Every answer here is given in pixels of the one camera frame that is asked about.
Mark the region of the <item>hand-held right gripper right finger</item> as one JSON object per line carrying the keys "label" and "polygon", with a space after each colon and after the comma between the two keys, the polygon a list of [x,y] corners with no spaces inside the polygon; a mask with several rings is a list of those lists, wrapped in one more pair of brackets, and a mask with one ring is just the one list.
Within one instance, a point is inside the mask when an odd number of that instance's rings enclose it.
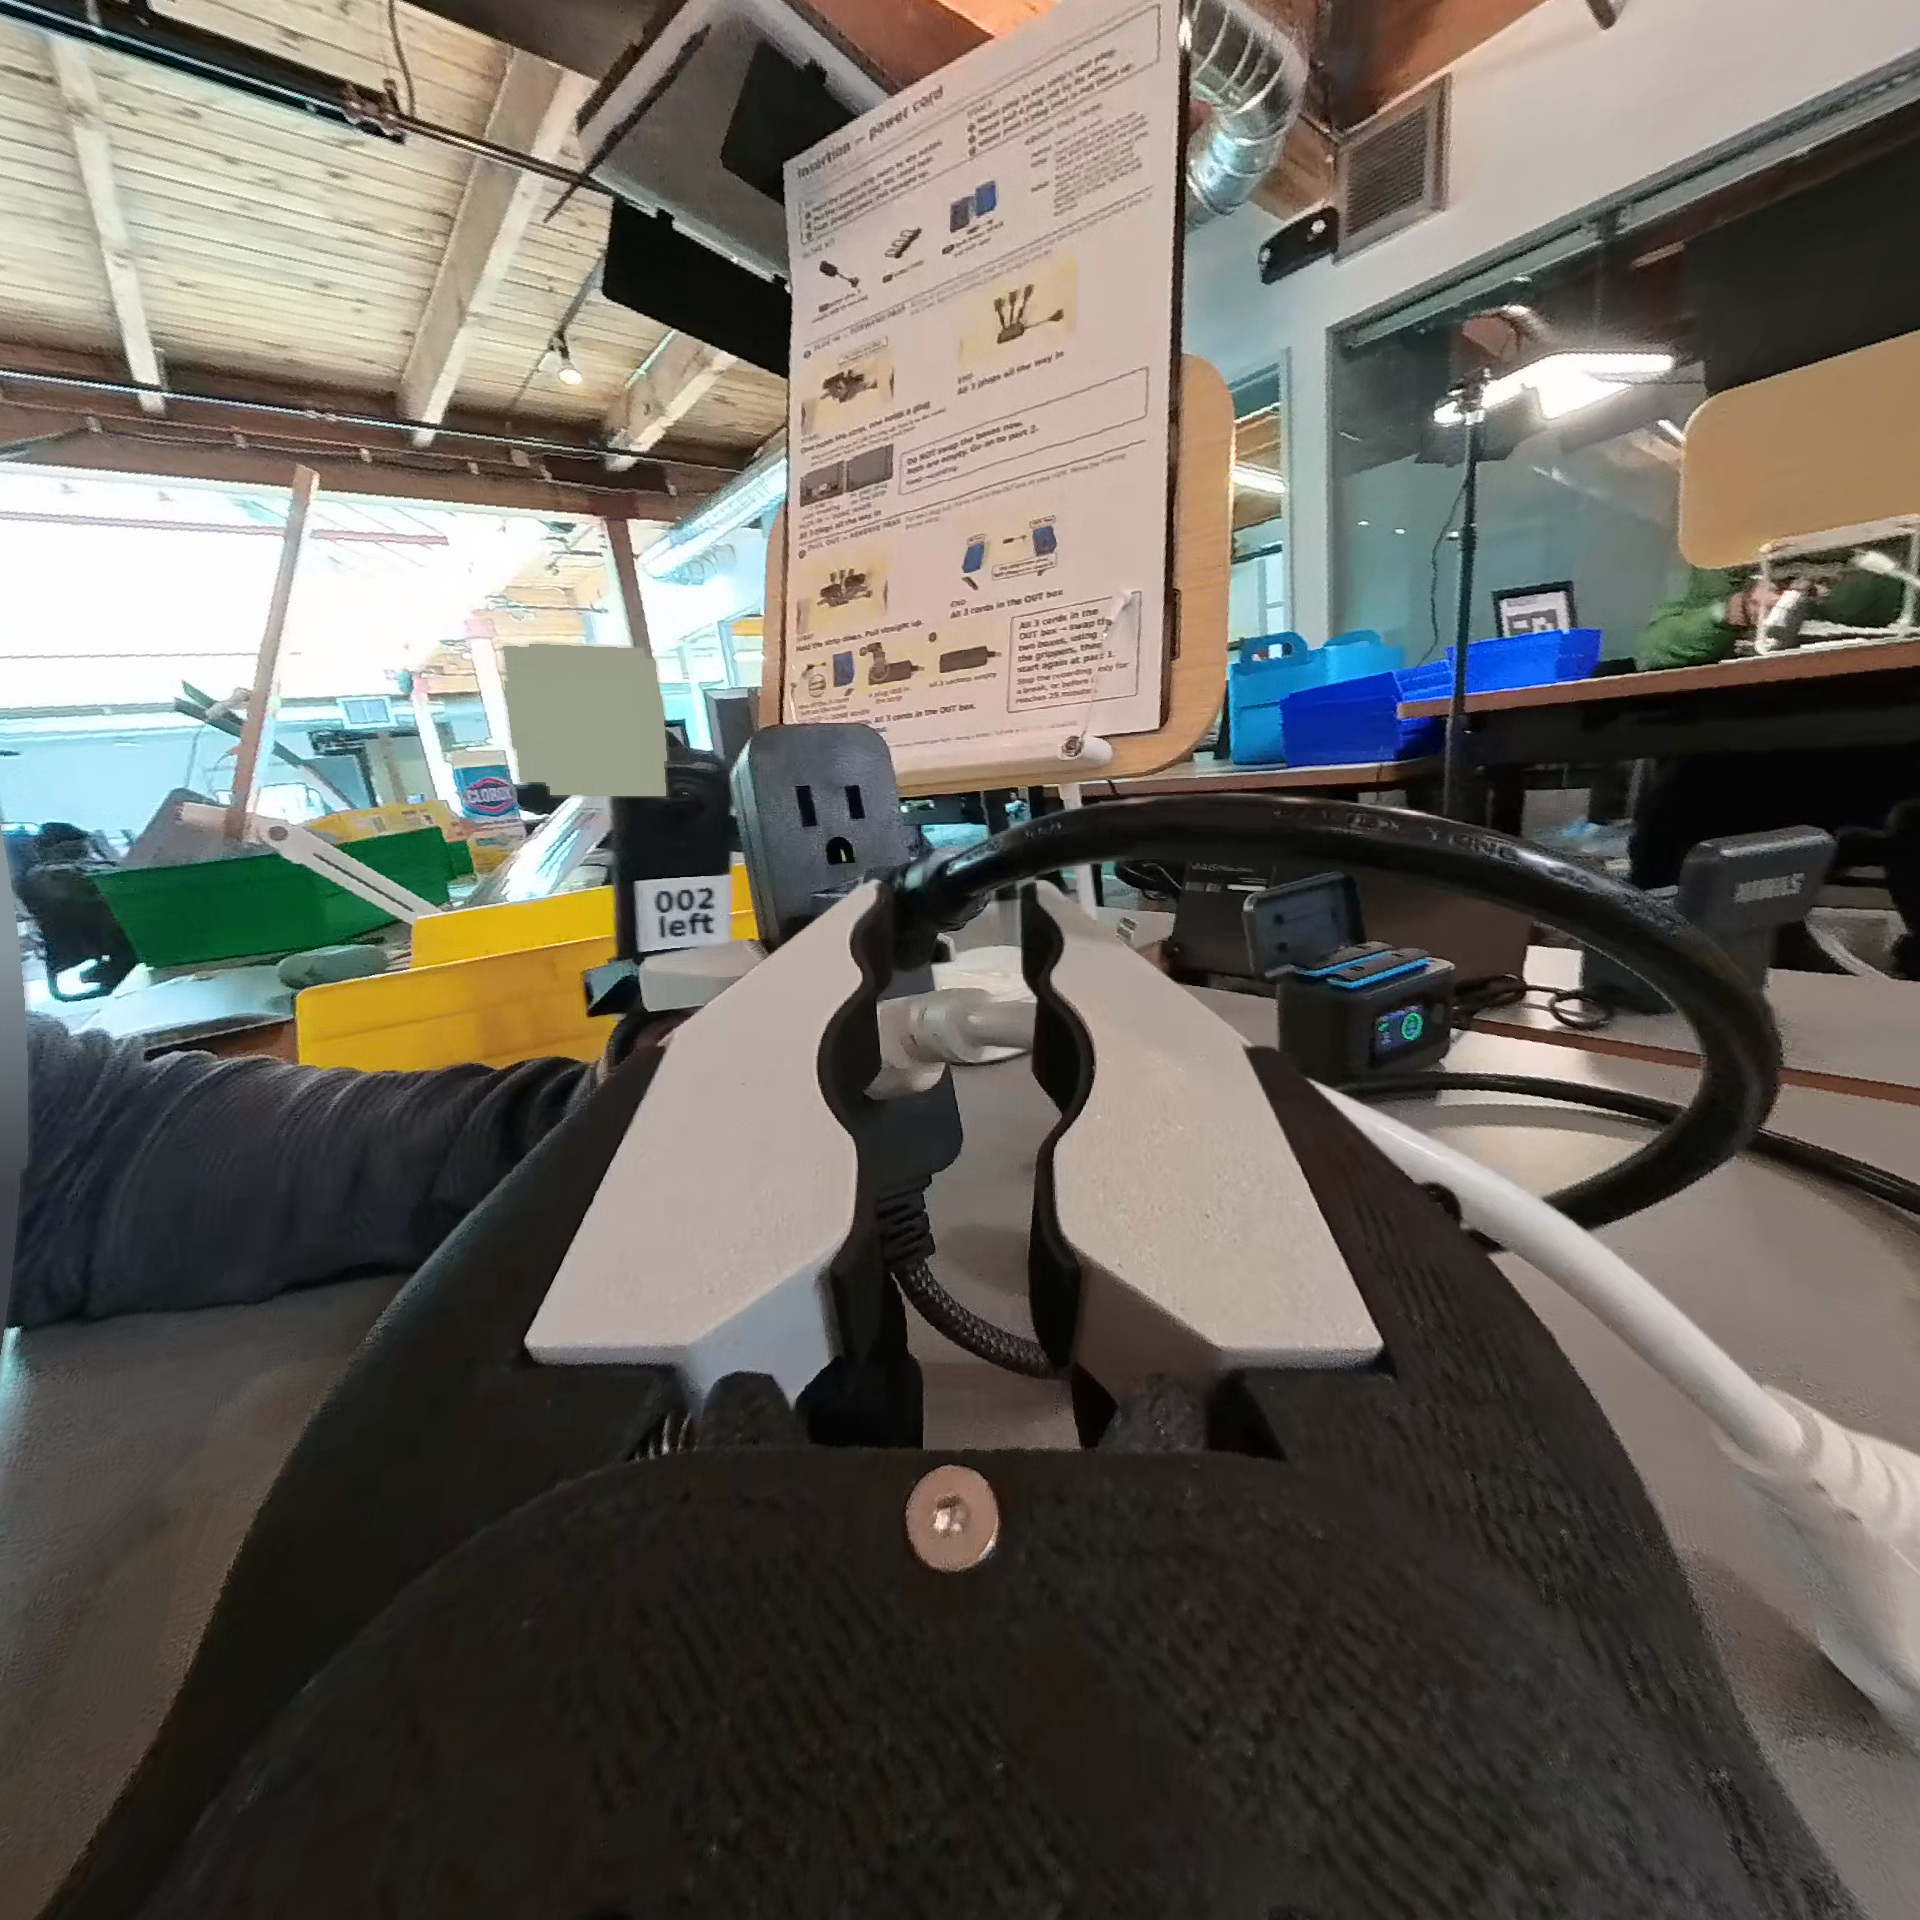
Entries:
{"label": "hand-held right gripper right finger", "polygon": [[1231,1380],[1370,1371],[1378,1324],[1249,1044],[1066,894],[1020,899],[1036,1163],[1028,1298],[1097,1446],[1168,1382],[1208,1419]]}

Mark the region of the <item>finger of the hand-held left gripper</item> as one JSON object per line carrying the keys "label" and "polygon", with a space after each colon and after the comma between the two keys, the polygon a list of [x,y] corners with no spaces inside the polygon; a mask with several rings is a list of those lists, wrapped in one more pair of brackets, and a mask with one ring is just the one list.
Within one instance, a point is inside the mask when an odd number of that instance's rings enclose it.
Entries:
{"label": "finger of the hand-held left gripper", "polygon": [[641,959],[639,1005],[648,1016],[687,1015],[749,972],[745,947],[677,947]]}

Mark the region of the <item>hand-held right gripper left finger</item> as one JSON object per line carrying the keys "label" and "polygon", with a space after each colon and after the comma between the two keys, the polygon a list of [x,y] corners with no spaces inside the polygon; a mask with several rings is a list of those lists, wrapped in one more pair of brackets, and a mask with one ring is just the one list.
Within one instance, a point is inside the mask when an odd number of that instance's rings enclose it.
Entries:
{"label": "hand-held right gripper left finger", "polygon": [[878,1057],[892,946],[892,886],[868,878],[677,1027],[534,1311],[534,1362],[662,1369],[696,1418],[758,1375],[821,1443],[923,1443],[878,1225],[924,1180],[924,1072]]}

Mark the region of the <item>person's left forearm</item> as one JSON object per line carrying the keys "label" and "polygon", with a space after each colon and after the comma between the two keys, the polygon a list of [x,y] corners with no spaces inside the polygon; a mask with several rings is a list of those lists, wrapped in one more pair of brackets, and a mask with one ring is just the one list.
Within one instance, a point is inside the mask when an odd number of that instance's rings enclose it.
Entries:
{"label": "person's left forearm", "polygon": [[29,1152],[7,1324],[262,1304],[420,1268],[614,1073],[318,1070],[26,1022]]}

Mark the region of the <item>yellow plastic bin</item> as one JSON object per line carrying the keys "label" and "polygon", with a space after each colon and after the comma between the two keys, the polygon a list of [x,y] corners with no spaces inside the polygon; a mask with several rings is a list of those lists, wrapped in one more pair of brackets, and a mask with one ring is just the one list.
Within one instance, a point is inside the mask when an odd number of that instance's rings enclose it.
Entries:
{"label": "yellow plastic bin", "polygon": [[614,1019],[589,1015],[585,977],[612,956],[609,886],[451,911],[415,924],[405,968],[301,989],[297,1058],[362,1072],[592,1064]]}

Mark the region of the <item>black battery charger case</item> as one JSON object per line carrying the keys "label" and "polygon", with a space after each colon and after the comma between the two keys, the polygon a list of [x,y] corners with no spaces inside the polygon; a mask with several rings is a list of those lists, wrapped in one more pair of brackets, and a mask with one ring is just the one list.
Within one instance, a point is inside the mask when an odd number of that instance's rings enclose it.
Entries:
{"label": "black battery charger case", "polygon": [[1452,1046],[1456,972],[1423,947],[1367,939],[1356,882],[1302,876],[1242,907],[1252,972],[1276,1000],[1278,1052],[1324,1087],[1440,1064]]}

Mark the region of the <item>black box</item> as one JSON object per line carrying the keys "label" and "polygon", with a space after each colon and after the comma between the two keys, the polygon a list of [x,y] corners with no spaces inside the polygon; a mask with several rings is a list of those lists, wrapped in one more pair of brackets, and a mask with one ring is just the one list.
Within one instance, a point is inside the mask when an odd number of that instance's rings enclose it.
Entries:
{"label": "black box", "polygon": [[1239,868],[1188,859],[1182,866],[1171,933],[1163,944],[1165,971],[1191,985],[1257,984],[1245,931],[1248,904],[1272,886],[1268,866]]}

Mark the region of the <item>green plastic bin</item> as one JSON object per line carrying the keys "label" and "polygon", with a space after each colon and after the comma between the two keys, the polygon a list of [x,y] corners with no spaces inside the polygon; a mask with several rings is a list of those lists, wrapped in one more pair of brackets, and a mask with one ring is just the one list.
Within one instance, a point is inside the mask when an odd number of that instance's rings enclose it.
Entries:
{"label": "green plastic bin", "polygon": [[[432,826],[362,836],[344,842],[344,852],[434,907],[449,904],[454,880],[473,874],[467,846],[445,838]],[[372,902],[274,852],[167,868],[118,868],[97,876],[95,885],[150,968],[333,947],[393,924]]]}

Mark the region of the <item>white instruction sheet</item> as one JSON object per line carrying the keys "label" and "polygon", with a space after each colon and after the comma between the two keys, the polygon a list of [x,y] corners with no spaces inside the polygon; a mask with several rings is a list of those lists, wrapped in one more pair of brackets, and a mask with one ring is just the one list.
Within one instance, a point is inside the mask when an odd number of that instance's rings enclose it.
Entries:
{"label": "white instruction sheet", "polygon": [[1102,764],[1173,648],[1181,4],[1056,4],[787,163],[781,716]]}

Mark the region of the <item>blue plastic bin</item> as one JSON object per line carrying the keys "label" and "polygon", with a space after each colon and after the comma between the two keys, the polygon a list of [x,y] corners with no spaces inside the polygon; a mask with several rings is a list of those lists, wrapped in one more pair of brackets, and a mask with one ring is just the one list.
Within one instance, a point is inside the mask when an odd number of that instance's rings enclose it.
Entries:
{"label": "blue plastic bin", "polygon": [[1235,765],[1282,764],[1290,700],[1403,667],[1403,650],[1376,632],[1340,633],[1319,648],[1300,633],[1249,638],[1226,667],[1223,755]]}
{"label": "blue plastic bin", "polygon": [[[1604,650],[1600,630],[1517,633],[1470,644],[1467,693],[1497,695],[1572,684],[1593,675]],[[1396,675],[1400,704],[1452,700],[1454,650]]]}

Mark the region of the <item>grey charger case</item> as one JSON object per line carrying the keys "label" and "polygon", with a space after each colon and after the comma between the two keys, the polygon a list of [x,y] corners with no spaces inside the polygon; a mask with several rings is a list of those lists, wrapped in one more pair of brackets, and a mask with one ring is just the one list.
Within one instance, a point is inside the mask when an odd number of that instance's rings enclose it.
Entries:
{"label": "grey charger case", "polygon": [[1645,898],[1673,907],[1763,994],[1778,933],[1805,922],[1834,859],[1837,836],[1811,826],[1731,834],[1696,846],[1680,880]]}

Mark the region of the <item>black light stand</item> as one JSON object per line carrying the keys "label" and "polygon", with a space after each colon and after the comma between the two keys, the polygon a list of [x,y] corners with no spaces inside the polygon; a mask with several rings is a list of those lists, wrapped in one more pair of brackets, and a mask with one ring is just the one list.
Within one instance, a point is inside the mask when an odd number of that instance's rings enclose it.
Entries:
{"label": "black light stand", "polygon": [[1477,468],[1487,420],[1520,403],[1545,421],[1589,412],[1629,389],[1659,382],[1675,369],[1666,351],[1558,351],[1503,373],[1470,371],[1452,382],[1431,410],[1431,421],[1460,434],[1460,491],[1456,531],[1452,682],[1446,707],[1442,815],[1470,815],[1467,704],[1471,648],[1476,644]]}

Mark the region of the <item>plain wooden board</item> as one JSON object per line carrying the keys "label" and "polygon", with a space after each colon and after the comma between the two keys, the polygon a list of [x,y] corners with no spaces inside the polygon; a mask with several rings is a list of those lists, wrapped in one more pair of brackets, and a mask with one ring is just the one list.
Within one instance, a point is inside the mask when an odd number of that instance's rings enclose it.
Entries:
{"label": "plain wooden board", "polygon": [[1683,433],[1676,546],[1692,566],[1916,513],[1916,332],[1710,396]]}

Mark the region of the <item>grey vent grille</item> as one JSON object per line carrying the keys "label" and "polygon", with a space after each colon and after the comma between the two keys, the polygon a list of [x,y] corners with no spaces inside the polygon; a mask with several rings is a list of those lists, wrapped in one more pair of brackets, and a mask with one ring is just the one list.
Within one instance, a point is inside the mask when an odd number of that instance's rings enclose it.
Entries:
{"label": "grey vent grille", "polygon": [[1335,245],[1342,262],[1442,215],[1451,204],[1452,75],[1382,110],[1335,160]]}

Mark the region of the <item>black panel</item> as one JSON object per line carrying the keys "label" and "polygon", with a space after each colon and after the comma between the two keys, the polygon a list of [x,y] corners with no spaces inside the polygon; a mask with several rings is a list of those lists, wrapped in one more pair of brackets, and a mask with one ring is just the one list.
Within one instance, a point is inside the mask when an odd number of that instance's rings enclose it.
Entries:
{"label": "black panel", "polygon": [[1797,198],[1681,258],[1709,396],[1918,330],[1913,204]]}

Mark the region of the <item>silver ventilation duct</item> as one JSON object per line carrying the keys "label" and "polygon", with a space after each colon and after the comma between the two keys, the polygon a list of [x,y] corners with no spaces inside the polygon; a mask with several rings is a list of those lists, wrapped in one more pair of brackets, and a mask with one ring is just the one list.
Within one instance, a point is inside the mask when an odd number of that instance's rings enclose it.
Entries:
{"label": "silver ventilation duct", "polygon": [[1181,6],[1188,95],[1204,127],[1185,156],[1188,234],[1231,219],[1282,158],[1311,85],[1311,44],[1248,3]]}

